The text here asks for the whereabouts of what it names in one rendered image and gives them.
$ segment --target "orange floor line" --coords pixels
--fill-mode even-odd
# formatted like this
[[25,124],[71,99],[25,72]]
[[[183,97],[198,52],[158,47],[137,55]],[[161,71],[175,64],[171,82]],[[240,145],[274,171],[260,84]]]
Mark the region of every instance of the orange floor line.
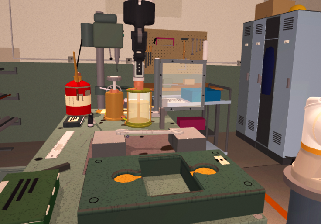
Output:
[[268,202],[270,206],[272,206],[281,216],[287,219],[287,211],[285,211],[280,205],[277,204],[270,196],[265,194],[265,201]]

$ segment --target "transparent cylinder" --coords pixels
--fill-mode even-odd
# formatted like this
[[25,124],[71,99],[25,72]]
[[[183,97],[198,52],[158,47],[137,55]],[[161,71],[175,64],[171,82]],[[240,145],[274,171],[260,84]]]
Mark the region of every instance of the transparent cylinder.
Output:
[[151,91],[143,93],[127,92],[127,122],[130,127],[147,127],[151,125]]

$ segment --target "green wall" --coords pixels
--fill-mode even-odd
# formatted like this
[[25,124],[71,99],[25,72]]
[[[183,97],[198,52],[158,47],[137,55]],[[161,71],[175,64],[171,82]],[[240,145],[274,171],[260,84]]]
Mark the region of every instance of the green wall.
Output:
[[[57,124],[66,115],[65,84],[73,80],[72,63],[28,63],[0,62],[0,68],[18,74],[0,75],[0,92],[15,96],[20,100],[0,100],[0,118],[5,116],[21,118],[21,126],[10,126],[0,132],[0,143],[46,141]],[[92,109],[97,108],[95,86],[97,84],[96,64],[78,65],[82,79],[92,86]],[[232,105],[229,131],[236,129],[237,100],[239,91],[239,66],[207,66],[206,82],[232,88]],[[133,65],[105,64],[105,77],[121,76],[119,86],[133,87]],[[154,75],[146,74],[145,82],[153,83]],[[222,99],[228,99],[228,91],[223,91]],[[201,111],[173,111],[168,115],[176,121],[181,116],[201,116]],[[219,132],[226,131],[227,106],[221,106]],[[214,129],[215,106],[210,106],[210,129]]]

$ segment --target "brown floor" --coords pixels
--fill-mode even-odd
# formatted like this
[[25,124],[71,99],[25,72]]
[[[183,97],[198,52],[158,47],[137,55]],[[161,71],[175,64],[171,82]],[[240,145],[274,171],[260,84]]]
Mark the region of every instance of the brown floor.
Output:
[[[174,152],[170,150],[171,148],[169,147],[162,148],[169,143],[163,141],[161,136],[162,135],[160,135],[160,139],[162,141],[159,141],[157,145],[149,144],[145,138],[140,138],[141,144],[139,145],[137,143],[138,141],[134,140],[135,137],[129,137],[130,139],[126,145],[126,155]],[[219,133],[218,147],[221,149],[225,149],[225,136],[226,133]],[[0,152],[0,168],[28,165],[43,144],[43,141],[0,144],[0,147],[14,146],[14,150],[12,151]],[[228,156],[246,173],[259,182],[265,188],[266,193],[287,211],[290,188],[283,182],[283,170],[286,165],[280,165],[242,139],[236,137],[235,132],[229,133]],[[271,224],[286,224],[287,222],[267,202],[265,202],[263,214]]]
[[0,148],[14,147],[12,151],[0,151],[0,168],[27,166],[43,144],[44,141],[0,143]]

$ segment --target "blue bin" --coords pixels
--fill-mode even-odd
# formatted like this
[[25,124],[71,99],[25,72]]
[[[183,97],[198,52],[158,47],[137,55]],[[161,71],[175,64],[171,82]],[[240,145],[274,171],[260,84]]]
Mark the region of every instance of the blue bin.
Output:
[[181,98],[190,102],[201,101],[202,88],[186,88],[182,89]]
[[205,102],[220,101],[221,91],[205,88]]

